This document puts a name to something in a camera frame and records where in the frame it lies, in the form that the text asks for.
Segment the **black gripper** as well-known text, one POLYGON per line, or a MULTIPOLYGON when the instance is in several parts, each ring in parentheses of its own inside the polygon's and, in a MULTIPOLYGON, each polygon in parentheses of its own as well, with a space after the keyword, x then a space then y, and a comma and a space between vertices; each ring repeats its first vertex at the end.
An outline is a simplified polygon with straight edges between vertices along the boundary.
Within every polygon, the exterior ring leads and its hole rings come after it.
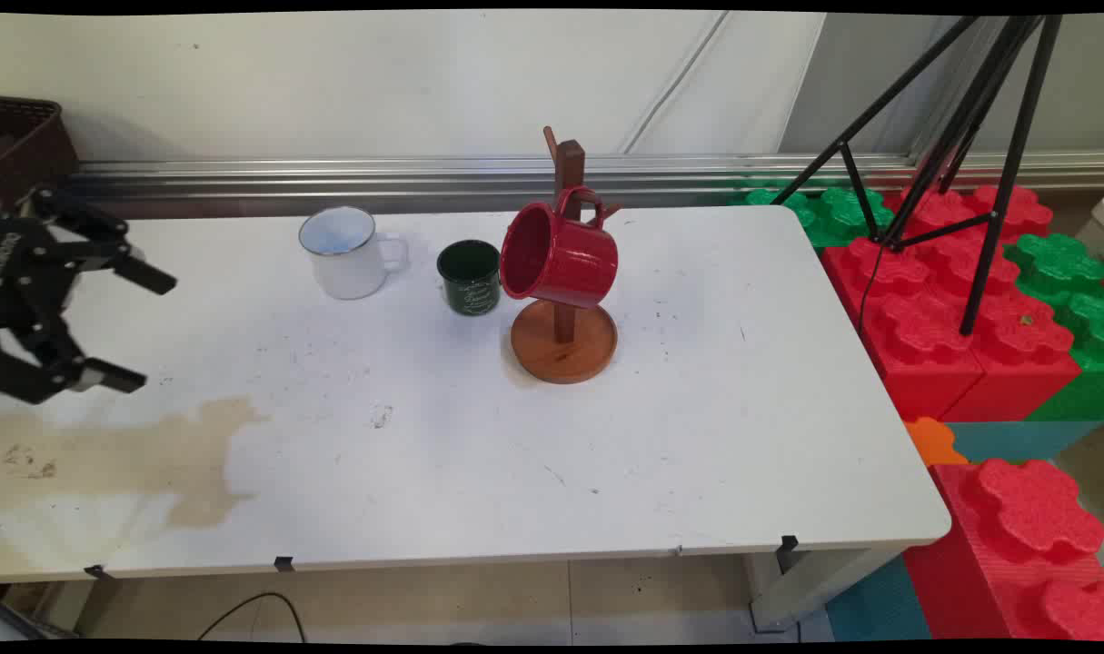
POLYGON ((41 404, 64 390, 104 386, 123 393, 142 388, 147 377, 87 357, 68 323, 46 312, 36 279, 46 266, 70 272, 112 270, 157 295, 174 289, 177 278, 156 268, 128 240, 129 223, 82 199, 41 186, 29 194, 29 217, 0 213, 0 331, 34 356, 20 359, 0 346, 0 393, 41 404))

